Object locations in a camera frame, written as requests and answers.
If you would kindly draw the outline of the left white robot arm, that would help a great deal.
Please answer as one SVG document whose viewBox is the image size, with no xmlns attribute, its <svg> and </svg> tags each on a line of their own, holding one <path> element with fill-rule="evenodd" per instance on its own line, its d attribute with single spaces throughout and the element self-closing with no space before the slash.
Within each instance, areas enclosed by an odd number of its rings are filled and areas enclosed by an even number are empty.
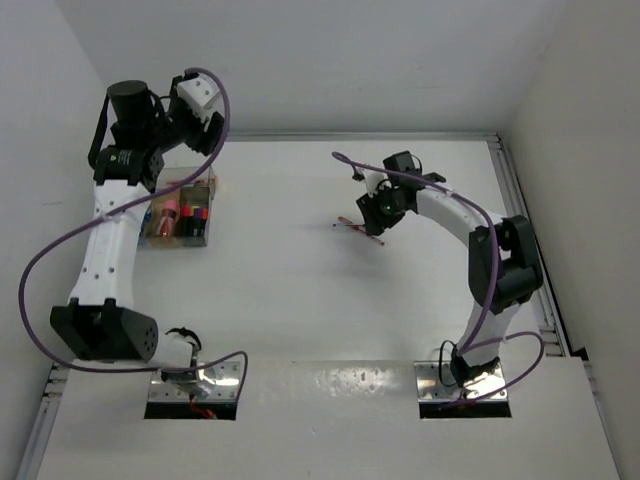
<svg viewBox="0 0 640 480">
<path fill-rule="evenodd" d="M 179 145 L 205 156 L 217 152 L 228 127 L 215 104 L 225 96 L 219 82 L 196 69 L 172 80 L 167 104 L 141 80 L 107 88 L 88 154 L 94 210 L 82 268 L 67 303 L 50 314 L 77 359 L 170 372 L 192 367 L 194 345 L 161 333 L 135 310 L 133 272 L 164 154 Z"/>
</svg>

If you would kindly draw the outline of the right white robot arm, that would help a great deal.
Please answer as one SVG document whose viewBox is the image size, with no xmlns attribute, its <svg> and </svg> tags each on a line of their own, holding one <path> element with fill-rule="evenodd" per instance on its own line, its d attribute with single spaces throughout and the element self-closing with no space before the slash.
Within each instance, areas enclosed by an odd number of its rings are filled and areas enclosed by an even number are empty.
<svg viewBox="0 0 640 480">
<path fill-rule="evenodd" d="M 435 222 L 466 248 L 474 304 L 464 333 L 453 344 L 450 372 L 458 387 L 492 372 L 513 317 L 543 284 L 528 218 L 484 209 L 454 192 L 445 177 L 424 172 L 409 151 L 387 157 L 382 167 L 356 166 L 352 178 L 366 188 L 356 204 L 367 236 L 382 235 L 412 212 Z"/>
</svg>

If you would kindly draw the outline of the red gel pen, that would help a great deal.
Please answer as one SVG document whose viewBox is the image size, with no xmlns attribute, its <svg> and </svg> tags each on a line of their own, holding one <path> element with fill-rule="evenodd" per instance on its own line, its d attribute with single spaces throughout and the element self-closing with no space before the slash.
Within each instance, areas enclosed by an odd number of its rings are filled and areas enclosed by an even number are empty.
<svg viewBox="0 0 640 480">
<path fill-rule="evenodd" d="M 369 240 L 373 241 L 374 243 L 380 245 L 380 246 L 384 246 L 385 242 L 381 239 L 379 239 L 376 236 L 372 236 L 369 235 L 366 230 L 365 230 L 365 226 L 363 224 L 357 224 L 354 223 L 353 221 L 349 220 L 348 218 L 344 217 L 344 216 L 339 216 L 337 221 L 332 225 L 333 228 L 339 228 L 339 227 L 343 227 L 346 228 L 350 231 L 354 231 L 356 233 L 358 233 L 359 235 L 362 235 L 366 238 L 368 238 Z"/>
</svg>

